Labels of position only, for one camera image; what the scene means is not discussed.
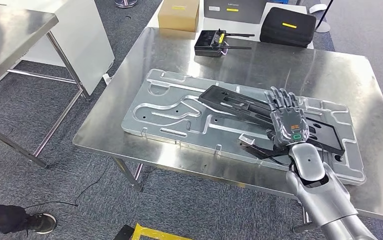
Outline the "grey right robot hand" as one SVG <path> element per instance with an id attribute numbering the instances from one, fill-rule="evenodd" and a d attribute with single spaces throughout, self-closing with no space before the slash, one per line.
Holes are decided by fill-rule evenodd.
<path id="1" fill-rule="evenodd" d="M 310 135 L 307 118 L 296 95 L 284 88 L 272 86 L 264 92 L 270 107 L 270 118 L 273 130 L 267 131 L 267 136 L 280 149 L 305 143 Z"/>

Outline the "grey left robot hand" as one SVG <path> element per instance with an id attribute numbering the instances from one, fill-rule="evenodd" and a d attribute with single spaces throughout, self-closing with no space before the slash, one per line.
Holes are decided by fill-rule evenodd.
<path id="1" fill-rule="evenodd" d="M 116 234 L 113 240 L 131 240 L 135 229 L 125 224 L 120 231 Z"/>

